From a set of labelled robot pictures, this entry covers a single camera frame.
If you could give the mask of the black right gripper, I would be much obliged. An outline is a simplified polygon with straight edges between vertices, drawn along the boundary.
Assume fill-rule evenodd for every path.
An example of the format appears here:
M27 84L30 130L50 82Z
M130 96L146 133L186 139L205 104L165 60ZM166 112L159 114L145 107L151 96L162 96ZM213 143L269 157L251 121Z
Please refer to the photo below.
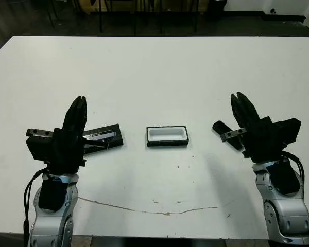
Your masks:
M231 94L231 107L240 129L223 132L221 140L237 138L244 148L244 158L254 163L278 160L285 145L286 122L272 122L269 117L259 120L255 106L241 92Z

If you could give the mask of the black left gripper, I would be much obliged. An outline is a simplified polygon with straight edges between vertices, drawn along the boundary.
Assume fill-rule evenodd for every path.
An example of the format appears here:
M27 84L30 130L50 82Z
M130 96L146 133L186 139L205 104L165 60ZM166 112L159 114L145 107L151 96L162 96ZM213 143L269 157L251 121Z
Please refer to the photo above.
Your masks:
M34 160L42 161L51 174L75 174L84 167L85 146L106 148L102 141L85 139L82 134L87 122L87 101L78 96L67 111L63 129L53 131L28 129L26 145Z

